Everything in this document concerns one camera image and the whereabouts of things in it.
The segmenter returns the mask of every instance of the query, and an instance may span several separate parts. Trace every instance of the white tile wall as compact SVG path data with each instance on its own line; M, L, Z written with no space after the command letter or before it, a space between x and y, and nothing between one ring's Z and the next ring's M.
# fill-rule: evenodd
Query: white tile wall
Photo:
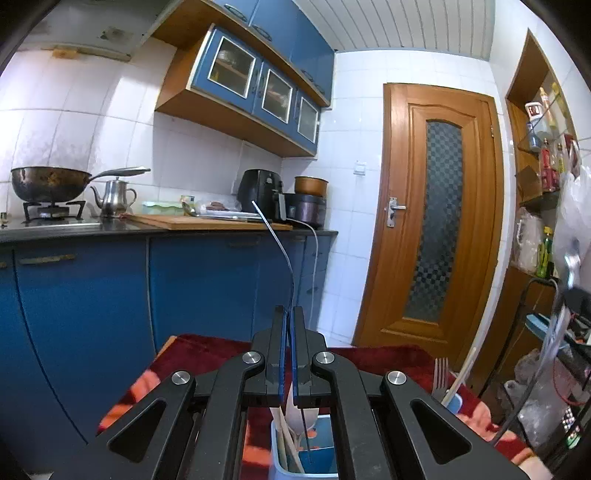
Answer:
M329 257L319 330L330 341L352 340L365 288L378 210L383 82L419 82L484 93L495 98L502 113L494 80L488 62L451 54L365 50L336 55L333 107L322 116L318 158L285 160L281 170L287 191L293 191L296 175L329 181L325 227L339 234ZM508 151L506 137L502 142ZM356 161L366 163L365 176L353 174Z
M18 52L0 77L0 211L23 216L22 201L7 183L10 169L18 166L51 165L93 174L125 166L152 168L130 179L138 192L135 211L141 211L143 200L178 201L181 194L233 206L232 187L244 170L280 172L276 155L154 113L174 53L174 47L153 38L129 63ZM95 183L100 192L106 180ZM89 189L83 197L94 204Z

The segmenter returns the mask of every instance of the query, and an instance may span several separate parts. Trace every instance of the brown pot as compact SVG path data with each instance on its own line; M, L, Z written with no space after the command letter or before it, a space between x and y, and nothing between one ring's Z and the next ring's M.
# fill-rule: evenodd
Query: brown pot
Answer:
M326 198L328 185L329 183L326 180L315 179L314 177L296 177L294 190L299 194Z

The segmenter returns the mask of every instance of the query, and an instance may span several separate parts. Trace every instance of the bottle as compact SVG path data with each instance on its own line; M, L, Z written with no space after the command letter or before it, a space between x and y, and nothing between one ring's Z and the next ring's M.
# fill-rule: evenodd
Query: bottle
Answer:
M553 151L550 151L550 169L552 170L552 188L560 190L560 173L558 172L558 161Z
M550 111L550 99L544 87L540 87L540 99L542 100L542 105L544 105L544 115L548 120L548 125L550 128L556 128L556 120L554 119L554 115L552 115L552 111Z
M553 174L550 167L550 149L548 139L544 139L544 144L538 156L540 160L540 180L542 182L542 192L553 192Z
M558 168L558 174L563 174L566 169L564 168L564 152L562 151L562 143L558 142L556 145L556 166Z
M549 226L544 227L544 240L538 246L538 267L535 274L540 278L547 278L552 275L554 264L552 264L552 229Z

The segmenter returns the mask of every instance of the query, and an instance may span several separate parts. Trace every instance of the red blanket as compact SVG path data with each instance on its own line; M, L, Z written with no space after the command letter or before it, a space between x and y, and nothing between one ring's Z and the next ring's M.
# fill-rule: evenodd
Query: red blanket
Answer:
M132 385L120 402L101 421L99 432L108 428L160 381L177 370L200 375L218 369L226 360L248 351L249 344L199 335L181 335L161 351L152 365ZM359 370L378 375L396 369L410 376L427 391L433 385L434 360L416 346L330 349L351 360ZM291 368L286 384L291 383ZM449 385L453 382L450 376ZM460 387L463 405L458 418L485 440L494 436L497 426L491 423L488 407L466 387ZM243 480L266 480L271 464L271 413L268 408L250 408L242 457ZM532 451L511 432L506 433L496 448L517 465L533 456Z

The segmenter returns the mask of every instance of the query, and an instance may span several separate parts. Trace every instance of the white ceiling panel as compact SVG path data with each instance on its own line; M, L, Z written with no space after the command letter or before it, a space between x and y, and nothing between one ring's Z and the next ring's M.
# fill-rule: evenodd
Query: white ceiling panel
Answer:
M402 46L411 48L413 46L413 36L410 34L410 24L402 3L400 3L400 0L387 0L387 2L394 15Z
M460 15L460 53L472 55L472 0L457 0Z
M495 0L294 0L338 51L425 48L488 59Z
M402 47L402 40L400 39L400 32L398 32L398 26L394 21L394 15L390 10L387 0L373 0L375 11L379 16L384 33L388 39L388 45L390 47Z
M431 2L419 2L415 0L418 8L418 17L421 20L421 27L423 29L423 37L425 39L425 48L428 50L435 50L435 19L433 18L433 7Z

